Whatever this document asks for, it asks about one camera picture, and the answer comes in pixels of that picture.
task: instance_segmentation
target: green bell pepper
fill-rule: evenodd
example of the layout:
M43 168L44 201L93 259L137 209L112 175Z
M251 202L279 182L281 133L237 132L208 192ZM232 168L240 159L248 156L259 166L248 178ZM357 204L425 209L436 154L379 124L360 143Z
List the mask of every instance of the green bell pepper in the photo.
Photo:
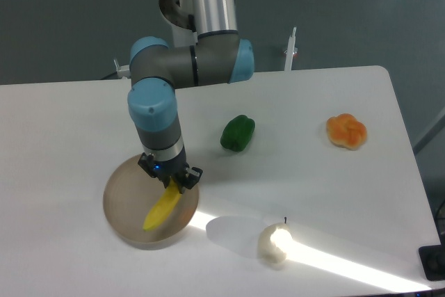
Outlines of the green bell pepper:
M241 152L248 146L254 130L254 120L246 115L236 116L224 128L220 143L225 149Z

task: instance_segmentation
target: orange bread roll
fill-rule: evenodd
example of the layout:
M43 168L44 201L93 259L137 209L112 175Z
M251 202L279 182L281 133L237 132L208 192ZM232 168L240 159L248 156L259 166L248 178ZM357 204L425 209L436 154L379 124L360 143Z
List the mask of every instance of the orange bread roll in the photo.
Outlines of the orange bread roll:
M327 137L337 146L356 150L366 141L366 127L351 114L341 114L326 122Z

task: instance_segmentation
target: yellow banana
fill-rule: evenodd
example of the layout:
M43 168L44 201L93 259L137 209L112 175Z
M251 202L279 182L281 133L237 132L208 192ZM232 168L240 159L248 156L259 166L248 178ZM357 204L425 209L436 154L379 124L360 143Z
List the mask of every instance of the yellow banana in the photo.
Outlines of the yellow banana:
M175 181L170 179L170 183L164 191L159 201L152 207L145 217L143 229L150 231L156 229L171 214L181 197Z

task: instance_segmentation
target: blue joint cap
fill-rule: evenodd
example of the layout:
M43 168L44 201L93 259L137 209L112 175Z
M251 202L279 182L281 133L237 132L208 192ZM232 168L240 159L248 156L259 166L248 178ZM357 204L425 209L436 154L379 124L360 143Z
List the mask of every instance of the blue joint cap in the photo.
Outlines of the blue joint cap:
M137 128L145 131L166 129L178 114L172 86L159 78L146 78L135 83L127 101L131 119Z
M130 51L130 64L133 58L138 54L138 52L144 50L145 48L155 47L157 45L162 45L168 48L168 44L162 38L155 38L153 36L147 36L146 38L140 38L131 47Z
M252 44L249 40L240 40L238 55L236 56L235 66L232 71L229 83L245 81L252 78L255 69Z

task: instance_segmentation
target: white table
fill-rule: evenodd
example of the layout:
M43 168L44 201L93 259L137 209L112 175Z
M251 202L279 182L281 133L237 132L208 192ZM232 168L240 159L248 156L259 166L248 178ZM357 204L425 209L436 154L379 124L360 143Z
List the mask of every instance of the white table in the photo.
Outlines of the white table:
M161 250L122 242L102 210L111 173L142 152L129 89L129 80L0 87L2 296L347 296L444 287L425 279L417 253L439 239L385 69L258 73L177 91L188 160L204 174L197 213ZM325 121L345 112L369 131L356 152L325 135ZM241 113L257 128L245 152L229 154L219 138ZM254 248L262 229L284 216L297 243L276 271Z

